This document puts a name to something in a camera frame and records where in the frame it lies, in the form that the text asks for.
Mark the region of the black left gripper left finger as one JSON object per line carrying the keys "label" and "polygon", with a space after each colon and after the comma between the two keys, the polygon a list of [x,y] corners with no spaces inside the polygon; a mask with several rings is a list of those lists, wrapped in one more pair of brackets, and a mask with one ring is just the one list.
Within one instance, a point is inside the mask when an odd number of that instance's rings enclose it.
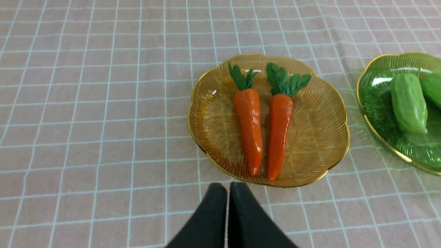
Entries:
{"label": "black left gripper left finger", "polygon": [[195,212],[166,247],[223,248],[226,205],[226,188],[220,183],[211,183]]}

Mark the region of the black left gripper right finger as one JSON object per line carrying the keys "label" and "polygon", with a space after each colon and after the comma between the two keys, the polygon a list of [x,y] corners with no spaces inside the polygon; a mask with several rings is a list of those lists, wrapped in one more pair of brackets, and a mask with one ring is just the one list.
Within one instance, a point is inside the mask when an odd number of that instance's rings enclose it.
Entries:
{"label": "black left gripper right finger", "polygon": [[245,183],[230,184],[227,225],[229,248],[296,248],[263,210]]}

